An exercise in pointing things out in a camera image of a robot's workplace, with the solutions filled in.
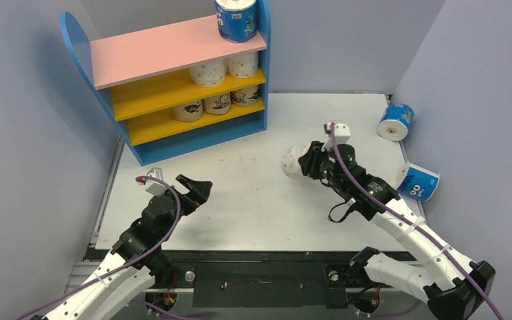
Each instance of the blue toilet paper roll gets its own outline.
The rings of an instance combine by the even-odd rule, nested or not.
[[[409,132],[415,112],[408,105],[392,103],[387,106],[378,124],[378,134],[390,141],[401,141]]]
[[[221,37],[246,42],[256,35],[256,0],[215,0]]]
[[[397,174],[395,190],[402,195],[424,202],[435,193],[440,180],[440,174],[407,162]]]

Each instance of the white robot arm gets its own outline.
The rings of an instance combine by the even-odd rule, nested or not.
[[[84,283],[98,278],[126,263],[118,253],[108,253],[103,262]],[[77,292],[48,312],[49,320],[109,320],[132,298],[154,285],[150,270],[143,267],[124,268],[106,279]]]
[[[368,247],[352,259],[352,267],[364,270],[372,282],[390,285],[425,302],[439,320],[468,319],[487,298],[494,268],[449,246],[390,185],[359,166],[354,148],[345,144],[350,137],[347,125],[332,121],[323,127],[328,141],[292,148],[282,158],[284,173],[294,179],[320,180],[332,188],[349,206],[346,215],[333,222],[342,222],[356,211],[388,232],[420,264],[408,265]]]
[[[108,320],[140,292],[154,285],[156,278],[166,283],[173,271],[171,260],[160,246],[180,217],[207,202],[213,186],[210,181],[194,181],[183,175],[176,180],[189,192],[182,194],[163,182],[158,168],[138,177],[137,182],[154,196],[141,217],[121,234],[78,292],[66,294],[66,298],[57,300],[60,304],[52,311],[31,320]]]

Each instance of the white toilet paper roll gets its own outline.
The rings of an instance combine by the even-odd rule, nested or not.
[[[394,189],[402,195],[425,202],[433,196],[440,180],[440,174],[408,161],[398,172]]]
[[[241,107],[250,107],[256,104],[256,102],[258,102],[259,97],[259,85],[253,85],[252,87],[246,87],[240,90],[231,91],[231,100],[233,104],[239,105]]]
[[[310,179],[303,175],[303,170],[301,168],[301,165],[299,164],[299,158],[304,156],[309,148],[311,147],[311,144],[308,143],[306,145],[297,145],[292,148],[290,148],[281,158],[280,164],[281,164],[281,170],[283,173],[294,179],[294,180],[305,180]]]
[[[205,111],[213,115],[224,115],[231,108],[231,94],[222,93],[203,99]]]
[[[214,60],[189,68],[193,82],[203,87],[214,87],[225,80],[225,63]]]
[[[244,53],[229,58],[229,73],[236,78],[252,77],[258,71],[258,52]]]
[[[178,121],[197,121],[203,115],[201,100],[184,103],[173,108],[173,117]]]
[[[378,134],[390,141],[401,141],[407,136],[409,129],[401,121],[387,119],[379,123]]]

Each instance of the gray wall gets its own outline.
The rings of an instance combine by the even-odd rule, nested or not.
[[[442,174],[431,226],[497,268],[491,298],[512,319],[512,1],[448,0],[394,100],[417,112],[409,158]]]
[[[65,49],[79,1],[0,0],[0,320],[57,297],[81,259],[117,134]]]
[[[101,37],[215,12],[213,0],[81,2]],[[269,0],[270,89],[393,93],[444,2]]]

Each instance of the blue shelf frame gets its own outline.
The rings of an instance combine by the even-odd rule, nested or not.
[[[117,128],[119,134],[140,165],[144,166],[266,130],[268,117],[271,20],[268,0],[257,0],[257,6],[258,31],[267,45],[266,50],[260,51],[258,56],[259,67],[264,73],[264,76],[266,76],[266,82],[260,85],[261,98],[265,106],[264,110],[135,146],[130,143],[126,121],[115,120],[111,90],[109,88],[96,90],[93,84],[91,44],[85,31],[77,19],[67,11],[60,14],[60,29],[65,46],[79,74],[82,76],[89,90],[93,92],[95,98],[101,104],[103,110],[109,116],[111,122]]]

